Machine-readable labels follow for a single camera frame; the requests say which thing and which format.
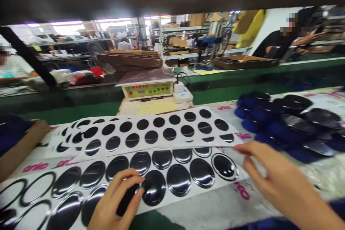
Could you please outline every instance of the black round sticker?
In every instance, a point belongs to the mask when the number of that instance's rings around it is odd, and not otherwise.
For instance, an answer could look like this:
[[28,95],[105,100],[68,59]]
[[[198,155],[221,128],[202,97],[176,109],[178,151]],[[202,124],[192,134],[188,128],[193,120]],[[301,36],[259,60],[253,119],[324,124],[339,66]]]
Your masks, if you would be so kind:
[[95,155],[98,150],[101,148],[101,142],[98,139],[92,140],[85,149],[85,153],[88,156],[93,156]]
[[168,170],[166,183],[172,194],[183,197],[189,192],[192,181],[188,170],[183,165],[175,164]]
[[136,169],[140,176],[143,176],[149,170],[151,165],[151,156],[148,152],[138,152],[130,160],[129,167]]
[[227,131],[229,129],[228,124],[224,120],[221,120],[221,119],[216,119],[215,125],[218,129],[222,131]]
[[199,111],[200,116],[205,119],[209,119],[211,117],[211,113],[208,110],[202,109]]
[[185,137],[192,137],[194,135],[194,129],[189,125],[184,125],[181,127],[181,133]]
[[131,128],[132,128],[132,122],[126,121],[126,122],[121,124],[120,131],[122,133],[126,133],[126,132],[130,131]]
[[174,140],[176,138],[176,131],[172,128],[167,128],[163,131],[163,137],[168,140]]
[[224,140],[226,143],[231,143],[234,141],[234,135],[233,134],[225,134],[219,136],[222,140]]
[[168,168],[172,159],[170,150],[154,151],[152,154],[152,163],[160,170]]
[[109,125],[106,125],[102,129],[102,134],[103,135],[110,135],[114,130],[115,130],[115,125],[114,124],[109,124]]
[[144,188],[143,201],[146,205],[154,207],[161,203],[165,195],[166,183],[160,171],[149,171],[142,187]]
[[179,163],[186,164],[192,160],[193,153],[190,148],[175,149],[172,151],[172,155]]
[[139,120],[138,123],[137,123],[137,128],[139,130],[144,130],[148,127],[148,120],[146,119],[142,119],[142,120]]
[[89,165],[80,178],[80,186],[84,189],[90,189],[96,186],[103,178],[105,164],[102,161],[96,161]]
[[84,138],[92,138],[94,135],[96,135],[97,131],[97,127],[89,128],[87,131],[84,132]]
[[189,111],[184,114],[184,118],[186,119],[186,121],[192,122],[195,121],[197,117],[193,112]]
[[90,122],[91,120],[83,120],[77,125],[77,128],[79,128],[80,126],[88,125]]
[[93,124],[102,123],[102,122],[105,122],[105,120],[104,119],[99,119],[99,120],[96,120]]
[[180,119],[180,117],[177,116],[177,115],[172,115],[172,116],[170,116],[170,118],[169,118],[169,122],[170,122],[171,124],[173,124],[173,125],[177,125],[177,124],[179,124],[179,123],[181,122],[181,119]]
[[47,230],[70,229],[78,218],[82,202],[81,192],[66,197],[50,215]]
[[198,124],[198,129],[200,130],[201,133],[204,133],[204,134],[209,134],[212,132],[212,127],[207,122],[200,122]]
[[53,198],[60,198],[69,193],[79,182],[81,174],[82,170],[77,166],[66,170],[54,183],[51,189],[51,196]]
[[115,157],[109,164],[105,171],[105,178],[107,181],[111,182],[114,175],[120,171],[126,170],[129,168],[129,162],[127,157],[118,156]]
[[164,123],[165,123],[165,120],[161,117],[155,118],[153,121],[154,126],[157,128],[163,127]]
[[145,141],[148,144],[154,144],[158,140],[158,134],[156,131],[151,130],[145,134]]
[[196,158],[190,163],[190,176],[201,188],[208,189],[215,183],[215,173],[205,160]]
[[125,143],[129,148],[135,147],[139,143],[139,135],[137,133],[132,133],[126,138]]
[[120,138],[117,136],[109,138],[109,140],[105,144],[105,149],[107,149],[107,151],[109,152],[116,150],[120,145],[120,141]]
[[106,185],[98,186],[91,194],[86,198],[83,208],[82,208],[82,223],[85,227],[87,227],[91,221],[93,212],[103,197],[105,191],[107,190]]

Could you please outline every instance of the cardboard box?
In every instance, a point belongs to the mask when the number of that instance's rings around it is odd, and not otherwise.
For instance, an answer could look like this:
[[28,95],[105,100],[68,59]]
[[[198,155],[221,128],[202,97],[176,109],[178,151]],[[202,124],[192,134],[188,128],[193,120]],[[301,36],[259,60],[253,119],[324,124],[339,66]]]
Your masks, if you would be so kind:
[[172,47],[187,47],[187,41],[182,40],[178,37],[172,37],[169,40],[169,45]]
[[[238,60],[258,60],[252,62],[241,62],[241,63],[232,63],[227,64],[221,59],[238,59]],[[216,67],[225,69],[225,70],[236,70],[236,69],[248,69],[248,68],[268,68],[279,65],[279,62],[274,62],[274,59],[267,59],[263,57],[254,57],[246,55],[235,55],[235,56],[225,56],[225,57],[216,57],[212,64]]]
[[174,51],[174,52],[168,52],[168,54],[171,56],[171,55],[183,55],[183,54],[188,54],[189,51],[186,50],[186,51]]
[[0,183],[5,181],[16,170],[31,153],[35,145],[41,142],[50,131],[50,126],[44,120],[35,121],[35,124],[27,130],[26,135],[0,157]]
[[189,26],[202,26],[205,22],[206,14],[190,14],[188,16]]

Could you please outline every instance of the finger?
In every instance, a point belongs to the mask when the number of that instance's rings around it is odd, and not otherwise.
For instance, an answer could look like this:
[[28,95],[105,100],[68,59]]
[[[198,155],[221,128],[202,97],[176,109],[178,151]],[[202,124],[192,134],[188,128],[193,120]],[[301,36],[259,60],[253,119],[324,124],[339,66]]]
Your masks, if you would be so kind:
[[115,174],[114,178],[110,182],[104,195],[107,195],[107,196],[113,195],[124,179],[132,177],[132,176],[139,176],[139,175],[140,175],[139,172],[137,172],[134,168],[129,168],[129,169],[118,172],[117,174]]
[[244,155],[254,156],[268,170],[272,159],[280,156],[272,147],[258,141],[236,145],[234,150]]
[[121,220],[121,229],[127,230],[130,227],[130,224],[133,221],[134,216],[138,211],[138,207],[141,201],[141,197],[143,196],[144,188],[140,188],[137,193],[133,196],[132,200],[130,201],[125,214]]
[[261,192],[267,193],[272,190],[269,182],[261,176],[253,160],[247,155],[244,156],[243,169],[249,174],[254,184]]
[[120,201],[122,200],[123,196],[125,195],[126,191],[135,184],[140,184],[145,180],[144,177],[133,176],[128,178],[120,184],[118,189],[115,193],[111,196],[111,207],[114,211],[118,209]]

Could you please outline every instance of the metal shelf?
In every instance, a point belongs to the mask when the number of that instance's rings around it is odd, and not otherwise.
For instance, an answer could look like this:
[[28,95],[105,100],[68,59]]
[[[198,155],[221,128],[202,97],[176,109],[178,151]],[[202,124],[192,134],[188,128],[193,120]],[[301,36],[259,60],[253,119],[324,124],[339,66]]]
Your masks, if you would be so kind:
[[[135,39],[137,37],[130,36],[126,37],[128,39]],[[101,39],[93,39],[93,40],[80,40],[80,41],[63,41],[63,42],[47,42],[43,44],[32,44],[32,45],[38,45],[38,46],[50,46],[50,45],[65,45],[65,44],[77,44],[77,43],[87,43],[87,42],[95,42],[95,41],[108,41],[108,40],[120,40],[122,38],[101,38]]]
[[[231,54],[231,53],[238,53],[241,54],[246,53],[248,49],[251,49],[251,47],[245,47],[245,48],[238,48],[238,49],[230,49],[226,50],[224,54]],[[172,59],[186,59],[186,58],[197,58],[198,53],[189,53],[189,54],[183,54],[183,55],[173,55],[173,56],[164,56],[165,60],[172,60]]]
[[329,17],[327,17],[327,20],[341,20],[341,19],[345,19],[345,15],[329,16]]

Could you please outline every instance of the table surface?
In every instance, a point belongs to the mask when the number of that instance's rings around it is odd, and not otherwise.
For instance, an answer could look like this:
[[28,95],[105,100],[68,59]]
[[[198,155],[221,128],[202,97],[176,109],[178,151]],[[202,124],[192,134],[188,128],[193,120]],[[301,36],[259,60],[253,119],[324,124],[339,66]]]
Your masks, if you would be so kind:
[[[338,90],[338,88],[315,89],[312,91],[299,92],[297,94],[326,93],[335,90]],[[278,94],[272,97],[277,98],[285,94]],[[336,96],[334,98],[335,102],[344,103],[345,107],[345,98],[341,96]],[[253,134],[244,130],[240,125],[240,119],[233,114],[236,107],[235,102],[223,101],[209,103],[207,106],[237,127],[239,132],[242,134],[249,134],[249,138],[246,139],[246,141],[251,141],[253,139]],[[110,115],[107,113],[109,112],[107,111],[108,106],[104,107],[100,105],[98,107],[103,107],[103,109],[100,110],[97,108],[94,110],[93,116],[102,116],[104,114]],[[65,114],[64,122],[72,122],[72,118],[72,116]],[[345,189],[343,188],[345,183],[345,155],[338,154],[334,158],[321,160],[310,165],[303,165],[293,158],[287,157],[300,166],[301,171],[308,177],[310,182],[318,186],[324,199],[330,200],[345,196]],[[158,210],[137,215],[130,229],[222,230],[273,216],[281,216],[281,214],[261,196],[250,179],[242,181],[240,184],[244,187],[245,193],[237,190],[238,185],[231,184],[187,200],[173,203]]]

